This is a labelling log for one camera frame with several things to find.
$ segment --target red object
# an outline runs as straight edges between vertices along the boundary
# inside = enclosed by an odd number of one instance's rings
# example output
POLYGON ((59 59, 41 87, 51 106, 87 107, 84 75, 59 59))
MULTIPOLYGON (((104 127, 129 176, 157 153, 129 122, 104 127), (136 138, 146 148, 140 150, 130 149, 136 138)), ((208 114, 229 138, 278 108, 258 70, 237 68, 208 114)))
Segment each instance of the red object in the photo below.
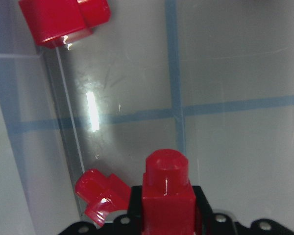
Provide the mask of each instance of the red object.
POLYGON ((110 18, 106 0, 20 0, 19 5, 39 46, 55 48, 92 34, 110 18))
POLYGON ((77 181, 75 192, 88 204, 85 214, 103 226, 109 213, 127 210, 131 188, 115 174, 106 178, 98 170, 90 169, 77 181))
POLYGON ((161 149, 146 159, 142 200, 144 235, 194 234, 196 197, 180 152, 161 149))

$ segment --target transparent plastic bin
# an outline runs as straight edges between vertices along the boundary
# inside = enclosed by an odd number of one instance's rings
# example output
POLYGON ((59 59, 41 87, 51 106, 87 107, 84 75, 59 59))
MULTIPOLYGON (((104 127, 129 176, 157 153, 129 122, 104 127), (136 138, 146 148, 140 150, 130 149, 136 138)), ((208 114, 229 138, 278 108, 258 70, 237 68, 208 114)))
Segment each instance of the transparent plastic bin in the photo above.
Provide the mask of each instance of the transparent plastic bin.
POLYGON ((109 4, 110 22, 51 50, 0 1, 0 108, 28 231, 87 220, 73 190, 85 170, 140 185, 160 148, 187 156, 213 209, 294 230, 294 1, 109 4))

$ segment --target horizontal blue tape strip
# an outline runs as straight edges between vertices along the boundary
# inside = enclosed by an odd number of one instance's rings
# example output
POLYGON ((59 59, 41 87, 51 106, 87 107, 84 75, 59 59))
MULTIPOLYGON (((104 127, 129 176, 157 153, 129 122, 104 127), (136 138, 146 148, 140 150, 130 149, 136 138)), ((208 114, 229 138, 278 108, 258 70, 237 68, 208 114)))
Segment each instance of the horizontal blue tape strip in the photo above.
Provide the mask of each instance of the horizontal blue tape strip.
MULTIPOLYGON (((197 116, 208 114, 219 114, 229 112, 239 112, 255 109, 277 108, 283 106, 294 105, 294 95, 280 96, 263 99, 249 99, 242 101, 230 101, 223 103, 212 103, 203 105, 193 105, 184 107, 185 116, 197 116)), ((146 120, 157 120, 164 118, 172 118, 171 109, 162 110, 146 110, 138 111, 128 115, 100 115, 100 124, 118 124, 130 123, 146 120)), ((89 124, 87 117, 74 118, 76 127, 83 127, 89 124)), ((70 118, 49 119, 40 121, 15 122, 7 124, 9 134, 24 133, 36 130, 55 130, 55 129, 71 129, 72 122, 70 118)))

